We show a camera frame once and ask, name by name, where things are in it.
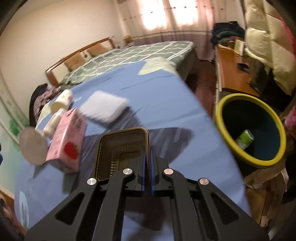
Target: brown plastic container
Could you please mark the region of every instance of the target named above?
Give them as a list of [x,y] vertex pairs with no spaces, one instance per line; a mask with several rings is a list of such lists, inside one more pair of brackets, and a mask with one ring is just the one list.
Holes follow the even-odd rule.
[[128,161],[140,156],[142,146],[149,161],[149,133],[143,127],[135,127],[104,134],[99,142],[94,177],[101,181],[110,178],[127,167]]

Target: wooden headboard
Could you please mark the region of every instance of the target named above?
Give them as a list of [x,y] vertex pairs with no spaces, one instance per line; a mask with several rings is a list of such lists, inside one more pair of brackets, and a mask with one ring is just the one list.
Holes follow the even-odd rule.
[[60,61],[58,61],[57,63],[55,63],[53,66],[51,66],[50,68],[48,68],[46,71],[45,71],[45,74],[48,78],[48,81],[53,85],[53,86],[56,86],[56,87],[59,87],[59,82],[57,81],[56,77],[54,76],[53,74],[53,69],[55,69],[56,67],[58,67],[60,64],[64,63],[68,58],[72,57],[73,55],[77,54],[77,53],[80,53],[81,51],[84,51],[84,50],[87,50],[88,48],[96,45],[97,43],[103,43],[103,42],[106,42],[106,41],[109,41],[110,45],[112,46],[112,48],[114,49],[115,48],[115,45],[112,41],[111,38],[105,38],[105,39],[101,39],[99,41],[96,41],[92,44],[89,44],[81,49],[78,49],[77,51],[73,52],[72,54],[69,54],[67,57],[61,59]]

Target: strawberry picture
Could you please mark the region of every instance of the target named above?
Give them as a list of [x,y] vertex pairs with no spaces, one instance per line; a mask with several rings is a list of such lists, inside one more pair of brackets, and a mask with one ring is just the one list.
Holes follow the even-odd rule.
[[64,152],[73,160],[76,160],[78,158],[77,148],[72,142],[67,142],[64,147]]

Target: sunlit window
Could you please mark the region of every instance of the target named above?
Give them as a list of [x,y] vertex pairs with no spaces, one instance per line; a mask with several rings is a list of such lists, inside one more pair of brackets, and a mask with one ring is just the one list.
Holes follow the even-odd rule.
[[192,25],[198,21],[195,0],[169,0],[169,2],[173,7],[175,21],[179,26]]
[[147,29],[166,27],[167,21],[162,0],[138,0],[142,21]]

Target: brown cushion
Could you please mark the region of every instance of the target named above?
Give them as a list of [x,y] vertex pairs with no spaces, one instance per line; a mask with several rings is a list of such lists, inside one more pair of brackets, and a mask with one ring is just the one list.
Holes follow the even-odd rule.
[[73,55],[65,61],[67,67],[73,71],[85,63],[80,53]]
[[97,43],[96,45],[90,47],[87,49],[91,53],[92,56],[97,56],[99,54],[105,53],[108,51],[107,48],[105,48],[103,45],[100,43]]

